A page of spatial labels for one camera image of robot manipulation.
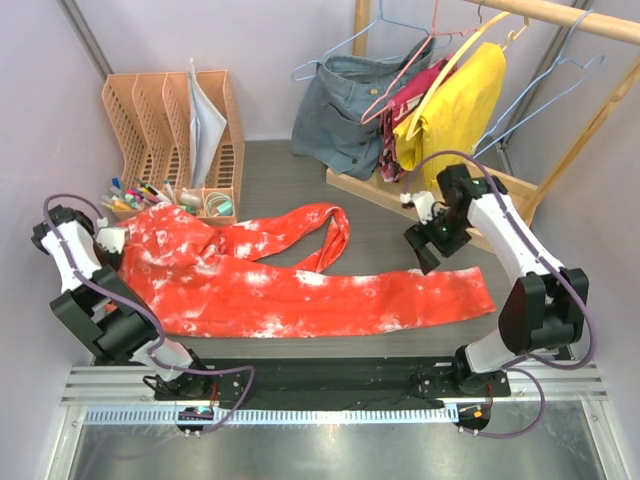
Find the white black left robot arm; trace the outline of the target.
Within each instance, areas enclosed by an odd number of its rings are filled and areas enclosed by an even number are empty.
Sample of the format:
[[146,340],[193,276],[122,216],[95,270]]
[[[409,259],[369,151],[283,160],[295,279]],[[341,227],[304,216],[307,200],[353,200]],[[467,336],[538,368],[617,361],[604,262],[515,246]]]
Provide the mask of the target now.
[[57,205],[33,228],[35,247],[52,256],[61,294],[50,302],[53,314],[104,365],[143,364],[143,378],[157,399],[203,399],[212,375],[198,356],[165,339],[144,315],[149,307],[117,273],[126,230],[108,220]]

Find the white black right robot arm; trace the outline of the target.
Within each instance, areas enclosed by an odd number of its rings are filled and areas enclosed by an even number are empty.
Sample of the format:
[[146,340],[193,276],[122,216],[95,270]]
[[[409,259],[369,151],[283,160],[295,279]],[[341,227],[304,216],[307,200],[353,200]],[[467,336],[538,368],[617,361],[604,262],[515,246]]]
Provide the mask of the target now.
[[473,177],[464,164],[437,176],[443,199],[429,191],[403,192],[403,208],[418,221],[405,231],[423,273],[466,245],[469,229],[488,241],[512,283],[496,330],[457,349],[446,375],[460,396],[479,396],[510,361],[540,349],[576,343],[584,329],[589,280],[579,268],[567,269],[550,255],[518,214],[501,179]]

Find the orange tie-dye trousers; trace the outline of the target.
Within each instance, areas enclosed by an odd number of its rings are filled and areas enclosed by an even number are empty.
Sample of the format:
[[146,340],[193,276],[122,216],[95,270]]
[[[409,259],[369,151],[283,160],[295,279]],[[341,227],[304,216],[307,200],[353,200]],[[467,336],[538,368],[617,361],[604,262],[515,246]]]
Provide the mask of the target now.
[[330,203],[227,226],[160,204],[123,227],[121,277],[171,335],[366,336],[462,322],[495,309],[477,267],[327,275],[350,238],[345,211]]

